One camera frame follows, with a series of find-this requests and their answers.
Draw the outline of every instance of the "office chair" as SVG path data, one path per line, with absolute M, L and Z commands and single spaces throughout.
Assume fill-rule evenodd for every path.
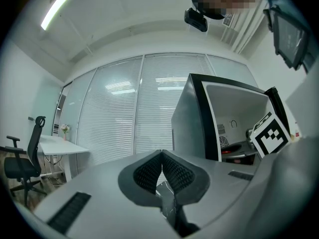
M 19 154 L 25 154 L 23 149 L 18 148 L 16 142 L 20 141 L 19 138 L 13 136 L 7 136 L 8 139 L 13 141 L 14 147 L 6 146 L 6 151 L 14 153 L 15 157 L 7 157 L 4 159 L 4 173 L 7 178 L 17 179 L 22 184 L 10 189 L 10 192 L 14 196 L 14 191 L 24 189 L 24 205 L 27 206 L 26 200 L 28 191 L 32 190 L 44 195 L 47 195 L 44 191 L 34 188 L 35 184 L 41 183 L 38 181 L 30 181 L 31 177 L 39 177 L 41 174 L 41 167 L 37 157 L 38 144 L 42 132 L 42 128 L 45 124 L 45 117 L 39 116 L 35 119 L 35 126 L 33 128 L 32 136 L 28 145 L 27 158 L 20 158 Z

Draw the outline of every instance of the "floor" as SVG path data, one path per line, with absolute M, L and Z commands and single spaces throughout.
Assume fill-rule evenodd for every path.
M 4 185 L 8 188 L 13 188 L 15 186 L 20 185 L 21 183 L 17 182 L 15 179 L 8 179 L 5 174 L 4 174 L 4 168 L 3 168 L 3 163 L 4 159 L 6 157 L 14 157 L 14 154 L 12 153 L 5 153 L 0 151 L 0 179 L 2 179 Z M 39 156 L 39 163 L 41 164 L 42 168 L 42 173 L 45 173 L 45 170 L 48 169 L 49 163 L 45 160 L 45 163 L 43 163 L 43 157 Z M 61 187 L 66 181 L 65 177 L 63 175 L 54 175 L 51 177 L 45 177 L 45 178 L 31 178 L 31 181 L 36 181 L 36 180 L 41 180 L 43 187 L 41 187 L 40 184 L 36 184 L 34 187 L 38 188 L 44 192 L 46 192 L 48 195 Z M 27 207 L 30 211 L 33 211 L 35 207 L 45 198 L 45 195 L 39 194 L 34 191 L 29 191 L 28 192 L 28 199 L 27 199 Z M 12 197 L 14 201 L 17 201 L 21 203 L 22 205 L 24 204 L 24 194 L 23 190 L 19 190 L 15 192 L 15 197 Z

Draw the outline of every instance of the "white wall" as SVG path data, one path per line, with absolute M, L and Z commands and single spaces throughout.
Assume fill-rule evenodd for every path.
M 12 141 L 6 138 L 11 135 L 20 138 L 18 147 L 27 148 L 34 126 L 28 117 L 33 116 L 35 107 L 41 106 L 36 101 L 39 101 L 43 83 L 47 82 L 52 83 L 57 91 L 63 86 L 61 81 L 36 64 L 12 41 L 3 44 L 0 55 L 0 146 L 13 146 Z
M 295 134 L 295 118 L 285 100 L 304 80 L 306 73 L 303 68 L 295 71 L 289 69 L 280 55 L 276 56 L 273 34 L 268 32 L 249 59 L 255 80 L 260 89 L 276 87 L 284 103 L 291 134 Z
M 65 83 L 120 59 L 161 52 L 206 53 L 247 63 L 245 58 L 231 52 L 225 43 L 210 36 L 206 37 L 204 33 L 159 31 L 135 35 L 104 46 L 95 51 L 93 56 L 86 56 L 75 64 Z

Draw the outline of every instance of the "white panel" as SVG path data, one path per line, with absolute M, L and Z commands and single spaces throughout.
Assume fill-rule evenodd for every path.
M 145 56 L 137 105 L 135 153 L 172 149 L 170 120 L 189 73 L 213 75 L 205 55 Z M 164 180 L 162 173 L 158 184 Z
M 227 132 L 229 144 L 245 139 L 247 129 L 263 117 L 268 109 L 273 111 L 268 96 L 256 91 L 240 88 L 223 83 L 202 82 L 213 116 L 216 135 L 218 124 L 225 124 L 225 128 L 231 126 L 232 120 L 238 120 L 238 127 Z M 221 161 L 220 143 L 218 145 L 218 159 Z
M 74 22 L 85 39 L 97 29 L 108 28 L 125 16 L 120 0 L 70 0 L 63 9 L 65 17 Z
M 208 58 L 216 76 L 257 87 L 257 83 L 246 65 L 221 57 L 208 55 Z
M 88 89 L 79 122 L 78 169 L 131 155 L 134 102 L 141 57 L 99 68 Z

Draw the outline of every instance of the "air vent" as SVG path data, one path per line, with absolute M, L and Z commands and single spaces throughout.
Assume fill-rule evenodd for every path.
M 226 15 L 225 18 L 223 19 L 223 25 L 230 27 L 231 26 L 231 22 L 233 22 L 233 18 L 234 15 L 230 14 L 230 15 Z
M 223 136 L 219 137 L 219 142 L 221 148 L 229 145 L 228 140 Z
M 225 131 L 225 126 L 224 126 L 223 124 L 218 124 L 218 125 L 217 125 L 217 129 L 218 129 L 218 134 L 219 134 L 219 135 L 226 133 L 226 131 Z
M 247 173 L 242 173 L 237 171 L 231 171 L 228 175 L 239 178 L 239 179 L 243 179 L 246 181 L 251 181 L 254 177 L 254 175 L 252 174 L 247 174 Z
M 48 225 L 61 234 L 65 234 L 90 198 L 91 196 L 88 194 L 77 192 L 61 210 L 54 215 L 48 222 Z
M 174 129 L 171 130 L 171 139 L 173 141 L 173 150 L 175 150 L 175 143 L 174 143 Z

